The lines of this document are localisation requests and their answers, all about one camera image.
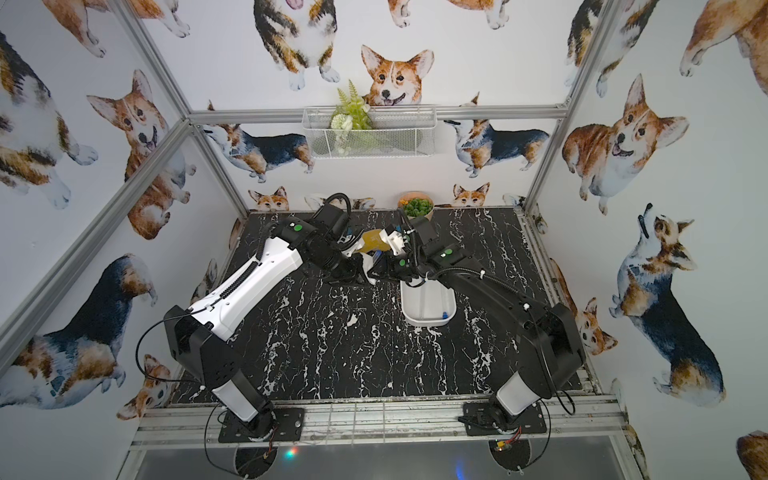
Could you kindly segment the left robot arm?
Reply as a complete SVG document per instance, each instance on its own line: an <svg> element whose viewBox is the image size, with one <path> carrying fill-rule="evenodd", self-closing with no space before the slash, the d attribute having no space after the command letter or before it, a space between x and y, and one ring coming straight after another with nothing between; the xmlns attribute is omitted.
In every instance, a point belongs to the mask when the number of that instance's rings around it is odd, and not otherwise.
<svg viewBox="0 0 768 480"><path fill-rule="evenodd" d="M370 256L360 253L361 233L343 238L352 202L331 195L307 220L289 216L270 226L260 252L204 298L172 307L160 320L170 353L190 380L210 391L247 429L263 439L275 429L269 398L242 370L243 358L229 344L246 315L284 278L309 264L333 285L372 285Z"/></svg>

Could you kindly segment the white rectangular tray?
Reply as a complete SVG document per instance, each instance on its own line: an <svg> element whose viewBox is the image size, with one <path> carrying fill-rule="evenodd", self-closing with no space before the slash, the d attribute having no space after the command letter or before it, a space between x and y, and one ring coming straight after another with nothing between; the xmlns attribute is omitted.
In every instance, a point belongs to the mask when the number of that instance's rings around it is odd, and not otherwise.
<svg viewBox="0 0 768 480"><path fill-rule="evenodd" d="M401 281L400 293L401 310L405 321L414 327L444 326L457 312L455 292L438 281L427 280L420 286ZM447 310L450 314L449 318L435 319L433 313L438 308Z"/></svg>

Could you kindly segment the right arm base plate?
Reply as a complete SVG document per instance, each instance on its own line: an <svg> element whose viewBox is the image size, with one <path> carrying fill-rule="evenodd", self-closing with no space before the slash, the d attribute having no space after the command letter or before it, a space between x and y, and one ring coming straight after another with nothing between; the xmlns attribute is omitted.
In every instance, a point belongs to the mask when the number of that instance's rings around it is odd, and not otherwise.
<svg viewBox="0 0 768 480"><path fill-rule="evenodd" d="M462 406L458 421L468 436L512 436L545 434L548 432L546 415L541 405L534 403L522 413L513 415L497 402L469 402Z"/></svg>

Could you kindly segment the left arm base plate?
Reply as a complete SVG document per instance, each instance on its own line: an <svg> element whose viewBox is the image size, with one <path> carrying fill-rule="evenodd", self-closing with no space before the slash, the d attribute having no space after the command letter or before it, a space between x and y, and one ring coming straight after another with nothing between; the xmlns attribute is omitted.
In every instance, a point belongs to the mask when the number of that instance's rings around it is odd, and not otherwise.
<svg viewBox="0 0 768 480"><path fill-rule="evenodd" d="M306 410L302 408L276 408L245 422L227 411L218 442L296 442L301 439L305 413Z"/></svg>

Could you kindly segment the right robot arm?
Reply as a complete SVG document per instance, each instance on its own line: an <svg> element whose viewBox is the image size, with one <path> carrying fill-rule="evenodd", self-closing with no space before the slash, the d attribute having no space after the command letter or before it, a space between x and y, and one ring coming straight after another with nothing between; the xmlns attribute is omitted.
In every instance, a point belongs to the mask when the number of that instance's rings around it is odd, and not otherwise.
<svg viewBox="0 0 768 480"><path fill-rule="evenodd" d="M378 279L436 281L465 296L515 337L516 371L496 391L484 420L463 417L476 429L506 432L542 399L557 397L585 363L575 315L562 303L549 306L517 290L458 243L441 238L427 219L388 225L378 237L390 251L374 261Z"/></svg>

